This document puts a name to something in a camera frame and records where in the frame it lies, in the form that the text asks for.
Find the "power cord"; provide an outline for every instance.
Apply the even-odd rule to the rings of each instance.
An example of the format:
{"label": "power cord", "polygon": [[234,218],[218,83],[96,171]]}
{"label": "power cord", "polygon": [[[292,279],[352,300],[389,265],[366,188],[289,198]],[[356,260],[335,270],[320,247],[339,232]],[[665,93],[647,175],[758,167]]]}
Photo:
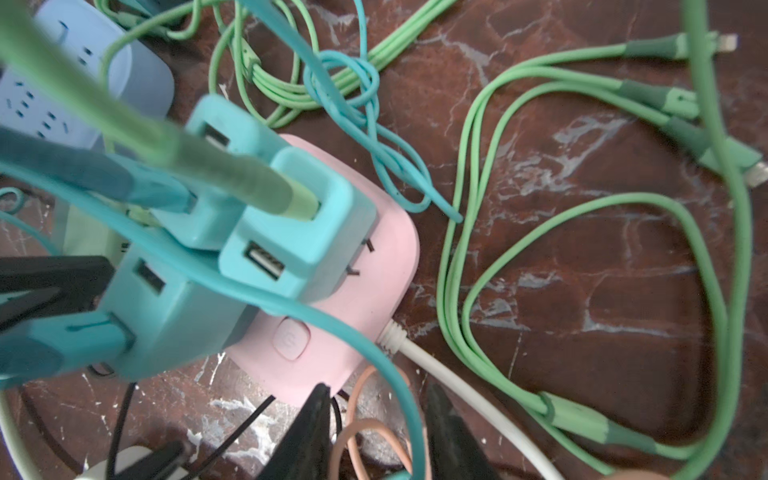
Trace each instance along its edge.
{"label": "power cord", "polygon": [[341,431],[344,428],[343,421],[341,419],[341,409],[339,403],[336,401],[336,397],[331,397],[331,408],[333,409],[333,420],[336,422],[336,437],[339,438]]}
{"label": "power cord", "polygon": [[224,440],[219,447],[214,450],[213,453],[208,455],[205,460],[203,460],[203,463],[200,464],[199,467],[194,469],[193,471],[187,473],[181,480],[192,480],[193,478],[199,478],[203,473],[205,473],[210,466],[216,461],[217,458],[221,457],[224,452],[232,446],[233,443],[235,443],[235,440],[237,440],[243,432],[248,430],[248,428],[251,426],[252,423],[256,421],[256,419],[259,418],[259,416],[266,410],[267,407],[272,405],[272,402],[275,401],[275,397],[268,396],[259,406],[256,407],[256,410],[253,411],[253,413],[250,414],[250,416],[245,419],[243,423],[240,424],[239,427],[235,429],[234,432],[230,434],[230,436],[227,437],[226,440]]}
{"label": "power cord", "polygon": [[533,464],[545,480],[563,480],[563,476],[552,465],[552,462],[517,425],[512,423],[506,415],[499,412],[493,404],[480,395],[477,390],[473,389],[460,376],[440,363],[435,357],[422,350],[414,342],[408,340],[407,332],[400,325],[390,320],[379,336],[378,342],[384,350],[393,355],[400,352],[407,356],[416,365],[423,368],[461,397],[509,440]]}
{"label": "power cord", "polygon": [[136,386],[136,382],[129,383],[128,387],[125,389],[123,402],[120,405],[120,412],[118,413],[118,421],[115,423],[114,429],[112,430],[112,442],[109,445],[109,454],[107,456],[107,480],[114,480],[114,466],[118,461],[118,450],[120,450],[123,427],[125,426],[125,419],[128,416],[128,409],[131,407],[131,400],[134,398]]}

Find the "marble surface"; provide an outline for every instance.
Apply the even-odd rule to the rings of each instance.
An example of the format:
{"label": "marble surface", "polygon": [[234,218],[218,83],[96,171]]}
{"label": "marble surface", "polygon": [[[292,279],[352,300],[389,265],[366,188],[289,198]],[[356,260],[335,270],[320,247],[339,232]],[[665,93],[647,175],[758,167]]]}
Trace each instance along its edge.
{"label": "marble surface", "polygon": [[[358,29],[348,0],[307,2],[320,44],[353,54]],[[422,0],[370,0],[373,44],[404,22]],[[458,137],[472,99],[510,65],[552,51],[606,45],[678,31],[679,2],[664,0],[480,0],[456,2],[382,74],[381,122],[422,153],[437,188],[452,194]],[[740,34],[737,52],[718,58],[723,107],[732,134],[768,151],[768,7],[747,0],[712,1],[713,26]],[[225,16],[231,17],[225,9]],[[265,67],[285,77],[287,50],[263,27],[249,22],[250,43]],[[177,94],[170,116],[184,122],[207,90],[207,58],[216,29],[206,12],[194,40],[150,45],[170,65]],[[636,80],[690,86],[683,65],[606,61],[578,68]],[[220,88],[237,99],[225,58]],[[534,84],[502,89],[488,109],[500,117],[512,99]],[[268,101],[252,90],[258,107]],[[284,129],[317,144],[369,178],[369,157],[320,112],[303,114]],[[483,136],[484,146],[490,134]],[[703,228],[718,277],[727,288],[732,260],[727,192],[712,174],[688,161],[654,129],[613,108],[569,94],[526,106],[505,133],[488,194],[470,246],[469,285],[508,246],[538,223],[568,207],[607,194],[653,191],[683,202]],[[4,183],[10,180],[3,178]],[[21,216],[49,228],[53,199],[35,195]],[[706,474],[768,478],[768,187],[752,192],[755,220],[753,282],[744,337],[740,407],[723,451]],[[396,320],[415,341],[482,388],[513,415],[569,479],[598,478],[526,419],[509,399],[474,377],[451,354],[435,320],[435,278],[445,217],[434,207],[413,216],[422,258]],[[38,254],[34,241],[0,224],[0,253]],[[502,372],[520,386],[546,389],[595,407],[627,426],[668,442],[689,442],[706,430],[713,413],[710,319],[685,239],[669,216],[650,208],[615,208],[579,217],[526,250],[483,293],[473,331]],[[424,373],[399,359],[423,399]],[[93,465],[106,457],[124,385],[82,372],[25,387],[51,435],[74,461]],[[366,408],[397,426],[386,386],[373,386]],[[157,447],[187,439],[195,458],[210,453],[266,396],[225,355],[141,382],[128,416],[124,445]],[[17,420],[45,478],[72,478],[50,452],[12,395]],[[537,478],[535,470],[494,428],[456,402],[472,431],[505,478]],[[210,478],[252,478],[290,423],[295,410],[275,405]],[[672,472],[677,464],[624,449],[584,443],[625,467]],[[389,453],[368,442],[381,464]],[[0,478],[16,478],[0,452]]]}

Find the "outlet slot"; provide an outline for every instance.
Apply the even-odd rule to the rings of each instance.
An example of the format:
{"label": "outlet slot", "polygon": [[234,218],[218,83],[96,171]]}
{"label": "outlet slot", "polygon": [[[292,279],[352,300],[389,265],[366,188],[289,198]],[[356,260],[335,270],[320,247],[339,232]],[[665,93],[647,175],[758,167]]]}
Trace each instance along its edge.
{"label": "outlet slot", "polygon": [[280,275],[283,274],[286,266],[280,262],[277,258],[273,257],[271,253],[264,250],[262,247],[256,244],[256,242],[249,242],[248,247],[243,252],[243,255],[259,270],[269,275],[272,280],[277,281]]}
{"label": "outlet slot", "polygon": [[142,280],[147,282],[147,285],[149,285],[157,295],[160,295],[163,288],[165,288],[163,279],[161,279],[144,260],[139,259],[134,272],[141,277]]}
{"label": "outlet slot", "polygon": [[221,150],[226,150],[227,145],[230,144],[230,138],[221,133],[217,129],[211,127],[209,124],[205,124],[203,128],[203,138],[208,140],[208,143],[212,144]]}

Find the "teal cable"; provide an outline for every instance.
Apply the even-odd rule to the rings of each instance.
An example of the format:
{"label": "teal cable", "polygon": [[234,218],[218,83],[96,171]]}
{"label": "teal cable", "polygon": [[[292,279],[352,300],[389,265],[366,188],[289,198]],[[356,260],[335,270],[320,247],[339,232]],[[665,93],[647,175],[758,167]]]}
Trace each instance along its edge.
{"label": "teal cable", "polygon": [[[360,0],[355,0],[361,45],[361,56],[357,59],[337,51],[322,51],[316,55],[301,35],[290,27],[288,21],[267,0],[243,0],[242,4],[301,57],[306,64],[304,85],[308,88],[310,96],[323,105],[342,130],[371,152],[376,173],[382,181],[384,190],[403,209],[412,213],[422,212],[431,202],[435,202],[435,205],[453,221],[462,221],[458,211],[432,185],[429,169],[418,152],[400,136],[376,123],[379,116],[379,101],[376,97],[379,72],[366,60],[368,55],[366,17]],[[338,67],[348,68],[357,75],[361,82],[360,95],[348,101],[345,100],[326,71],[326,69]],[[364,107],[365,113],[358,110],[359,107]],[[395,148],[380,143],[379,136],[402,149],[407,157]],[[422,201],[414,203],[406,199],[393,183],[389,176],[390,171],[400,180],[419,190],[424,195]]]}
{"label": "teal cable", "polygon": [[16,187],[0,188],[0,198],[3,198],[5,195],[13,195],[14,197],[11,208],[8,210],[5,210],[5,212],[10,215],[16,215],[22,209],[22,207],[24,206],[24,202],[26,201],[24,192],[22,192]]}
{"label": "teal cable", "polygon": [[10,223],[19,230],[28,233],[32,238],[37,240],[51,255],[61,255],[58,252],[58,248],[42,233],[38,232],[31,225],[27,224],[18,217],[14,217],[9,212],[0,210],[0,220]]}
{"label": "teal cable", "polygon": [[351,326],[333,318],[327,313],[310,306],[288,300],[275,293],[257,289],[222,276],[218,270],[200,260],[192,251],[178,243],[153,235],[130,219],[120,215],[110,207],[78,188],[63,184],[27,168],[8,164],[0,159],[3,172],[18,178],[37,188],[46,190],[57,197],[81,208],[91,216],[107,224],[112,230],[132,243],[141,245],[149,254],[163,258],[173,268],[189,277],[193,282],[205,286],[216,293],[234,298],[249,305],[257,305],[265,310],[290,316],[314,325],[338,337],[357,350],[371,362],[392,386],[403,415],[413,445],[413,468],[415,480],[423,480],[425,473],[424,440],[419,408],[413,395],[389,358],[374,343]]}
{"label": "teal cable", "polygon": [[409,478],[411,478],[411,474],[408,473],[408,470],[400,470],[399,472],[390,473],[384,477],[384,480],[408,480]]}

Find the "cable connector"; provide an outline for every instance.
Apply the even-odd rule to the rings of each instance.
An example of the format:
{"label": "cable connector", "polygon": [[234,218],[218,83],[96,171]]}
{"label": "cable connector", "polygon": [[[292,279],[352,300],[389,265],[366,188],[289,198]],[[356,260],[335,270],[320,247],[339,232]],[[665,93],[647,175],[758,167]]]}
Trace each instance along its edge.
{"label": "cable connector", "polygon": [[603,445],[624,445],[646,453],[656,452],[656,442],[612,422],[595,409],[549,392],[539,393],[547,406],[545,420],[552,426]]}
{"label": "cable connector", "polygon": [[[707,35],[707,43],[710,55],[730,53],[739,46],[739,36],[736,34],[721,35],[717,31],[711,31]],[[687,35],[678,33],[661,38],[628,41],[627,49],[624,51],[623,56],[625,58],[651,57],[667,60],[685,60],[689,54],[690,49]]]}
{"label": "cable connector", "polygon": [[[703,128],[672,117],[660,130],[692,153],[699,165],[716,174],[722,174],[720,164],[712,152],[712,145]],[[754,188],[768,180],[768,164],[763,162],[762,153],[733,137],[726,139],[726,148],[729,158],[741,171],[745,184]]]}
{"label": "cable connector", "polygon": [[696,94],[684,88],[661,87],[624,80],[617,93],[624,98],[639,101],[676,117],[693,120],[699,116]]}
{"label": "cable connector", "polygon": [[405,340],[408,339],[408,332],[402,328],[395,320],[390,320],[387,326],[384,327],[379,338],[376,339],[376,343],[382,347],[382,349],[395,355],[400,351],[400,346]]}

